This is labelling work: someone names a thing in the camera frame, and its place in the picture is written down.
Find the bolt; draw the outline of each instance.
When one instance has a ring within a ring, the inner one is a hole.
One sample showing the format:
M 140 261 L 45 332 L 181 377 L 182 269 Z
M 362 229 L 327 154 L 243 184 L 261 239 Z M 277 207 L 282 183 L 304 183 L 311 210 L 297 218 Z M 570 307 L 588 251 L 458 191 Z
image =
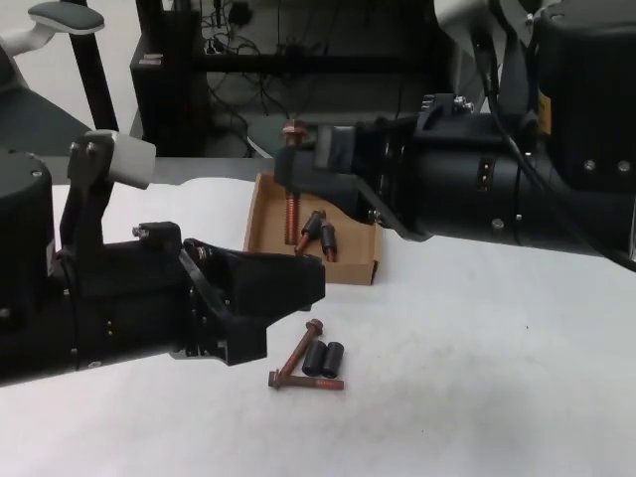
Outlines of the bolt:
M 322 226 L 322 221 L 326 218 L 327 213 L 325 211 L 314 211 L 311 214 L 307 224 L 302 228 L 300 243 L 294 249 L 296 253 L 302 253 L 307 249 L 307 246 L 309 246 L 312 240 L 316 240 L 320 237 L 320 227 Z
M 627 161 L 620 161 L 618 163 L 618 172 L 621 174 L 627 174 L 632 170 L 632 165 Z
M 148 236 L 150 236 L 150 233 L 140 227 L 133 227 L 132 236 L 138 239 L 148 239 Z
M 325 391 L 342 391 L 345 388 L 343 381 L 318 380 L 316 378 L 304 378 L 300 376 L 288 376 L 284 378 L 279 371 L 269 373 L 270 388 L 280 389 L 285 387 L 291 388 L 313 388 Z
M 323 221 L 320 228 L 320 243 L 322 252 L 327 257 L 327 261 L 334 263 L 338 261 L 338 244 L 336 243 L 336 229 L 327 221 Z
M 298 194 L 287 191 L 285 193 L 285 244 L 296 245 L 298 243 L 298 214 L 300 209 L 300 197 Z
M 506 224 L 504 224 L 504 221 L 502 221 L 501 219 L 493 220 L 493 229 L 495 230 L 495 232 L 502 231 L 505 226 Z
M 286 379 L 288 376 L 291 375 L 291 373 L 293 373 L 294 369 L 296 368 L 298 363 L 300 363 L 300 360 L 307 351 L 307 348 L 309 348 L 311 342 L 315 338 L 318 338 L 320 335 L 322 335 L 323 324 L 320 320 L 314 319 L 308 321 L 305 326 L 307 327 L 305 336 L 302 337 L 300 343 L 298 343 L 298 346 L 296 346 L 296 349 L 291 354 L 291 356 L 287 360 L 287 363 L 285 363 L 285 366 L 283 366 L 282 370 L 280 371 L 280 375 L 284 379 Z
M 464 96 L 456 96 L 455 99 L 453 99 L 453 104 L 458 111 L 475 111 L 475 104 L 468 101 Z
M 92 156 L 94 154 L 97 153 L 97 150 L 99 148 L 97 147 L 97 145 L 94 142 L 89 142 L 87 147 L 86 147 L 86 154 L 89 156 Z
M 307 136 L 307 128 L 301 121 L 290 121 L 282 129 L 288 147 L 300 147 Z M 285 191 L 285 244 L 298 243 L 298 215 L 300 197 L 293 191 Z

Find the bolt head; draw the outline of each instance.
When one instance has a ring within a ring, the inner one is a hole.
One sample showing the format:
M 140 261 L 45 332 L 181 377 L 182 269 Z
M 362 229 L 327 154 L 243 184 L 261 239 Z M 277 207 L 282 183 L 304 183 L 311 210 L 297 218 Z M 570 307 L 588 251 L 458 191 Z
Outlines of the bolt head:
M 94 142 L 89 142 L 86 147 L 86 154 L 92 156 L 97 153 L 97 145 Z
M 502 231 L 504 229 L 504 227 L 506 226 L 506 224 L 504 223 L 504 221 L 502 221 L 501 219 L 495 219 L 493 220 L 493 229 L 495 231 Z
M 316 333 L 316 336 L 322 335 L 322 329 L 324 326 L 322 324 L 322 321 L 316 320 L 316 319 L 309 320 L 305 326 L 307 327 L 308 330 L 314 330 Z
M 632 170 L 632 165 L 627 161 L 620 161 L 618 163 L 618 172 L 621 174 L 627 174 Z
M 280 370 L 269 372 L 269 382 L 268 385 L 270 388 L 274 388 L 275 390 L 280 389 L 282 382 L 280 380 Z

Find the white table surface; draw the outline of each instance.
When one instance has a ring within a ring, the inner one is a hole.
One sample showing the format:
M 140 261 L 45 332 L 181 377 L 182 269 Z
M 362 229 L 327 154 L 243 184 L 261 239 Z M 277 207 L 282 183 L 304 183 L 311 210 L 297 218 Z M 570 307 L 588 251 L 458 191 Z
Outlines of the white table surface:
M 240 248 L 252 188 L 117 186 L 105 238 L 171 220 Z M 386 233 L 376 285 L 329 286 L 270 328 L 266 360 L 159 356 L 1 389 L 0 475 L 634 476 L 635 290 L 597 258 Z M 347 348 L 341 394 L 267 387 L 310 317 Z

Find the cardboard box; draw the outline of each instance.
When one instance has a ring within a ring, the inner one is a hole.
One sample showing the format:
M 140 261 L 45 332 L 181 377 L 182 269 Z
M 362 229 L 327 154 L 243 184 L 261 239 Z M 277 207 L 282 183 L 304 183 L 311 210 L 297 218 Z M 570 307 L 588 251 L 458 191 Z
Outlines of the cardboard box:
M 318 210 L 325 211 L 336 228 L 338 262 L 327 262 L 320 240 L 312 242 L 305 253 L 323 258 L 328 283 L 373 284 L 382 258 L 383 229 L 359 224 L 335 206 L 309 194 L 300 199 L 300 228 Z M 285 244 L 284 228 L 285 191 L 274 182 L 272 174 L 260 174 L 251 200 L 244 251 L 292 255 L 294 247 Z

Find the black cable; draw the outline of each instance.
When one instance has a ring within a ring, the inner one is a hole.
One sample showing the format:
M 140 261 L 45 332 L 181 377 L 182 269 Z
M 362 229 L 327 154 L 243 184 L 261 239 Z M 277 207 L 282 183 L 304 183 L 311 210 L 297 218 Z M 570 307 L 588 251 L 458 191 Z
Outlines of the black cable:
M 247 123 L 245 118 L 242 117 L 233 107 L 223 101 L 214 90 L 209 87 L 208 92 L 211 96 L 214 97 L 218 104 L 220 104 L 227 112 L 230 113 L 230 116 L 237 118 L 242 123 L 245 130 L 249 128 L 249 124 Z
M 282 0 L 278 0 L 278 21 L 276 23 L 276 30 L 278 31 L 278 43 L 276 43 L 276 52 L 280 52 L 280 7 Z
M 305 29 L 302 32 L 300 41 L 298 42 L 301 45 L 305 43 L 305 39 L 307 38 L 307 35 L 309 34 L 309 29 L 311 28 L 311 24 L 314 21 L 314 17 L 316 16 L 316 12 L 318 11 L 318 5 L 320 5 L 320 2 L 321 0 L 314 0 L 314 4 L 311 7 L 311 11 L 309 12 L 309 15 L 307 15 L 307 21 L 305 22 Z
M 325 48 L 323 50 L 323 55 L 329 55 L 329 43 L 331 42 L 331 35 L 334 33 L 334 28 L 336 28 L 336 23 L 338 22 L 338 16 L 340 15 L 340 8 L 342 7 L 342 0 L 338 0 L 336 4 L 336 8 L 334 10 L 334 17 L 331 20 L 331 25 L 329 25 L 329 30 L 327 30 L 327 36 L 325 37 Z
M 495 119 L 495 124 L 501 133 L 502 139 L 510 149 L 522 172 L 528 178 L 533 190 L 540 195 L 553 218 L 562 224 L 570 234 L 583 243 L 587 243 L 599 255 L 604 256 L 608 260 L 630 271 L 636 272 L 636 263 L 632 261 L 628 255 L 606 246 L 602 240 L 588 233 L 580 226 L 562 198 L 550 188 L 544 178 L 541 177 L 521 151 L 517 141 L 515 141 L 504 125 L 504 120 L 499 108 L 499 101 L 495 93 L 496 89 L 494 85 L 496 79 L 492 78 L 492 58 L 496 58 L 496 56 L 494 56 L 494 49 L 491 50 L 488 48 L 492 46 L 492 42 L 485 47 L 486 50 L 483 50 L 484 45 L 482 45 L 479 40 L 473 40 L 473 43 L 475 48 L 475 61 L 477 62 L 477 68 L 484 85 L 484 90 L 486 91 L 490 112 Z
M 397 108 L 396 108 L 396 119 L 399 118 L 399 114 L 401 113 L 401 102 L 402 97 L 404 95 L 404 77 L 399 82 L 399 93 L 397 94 Z

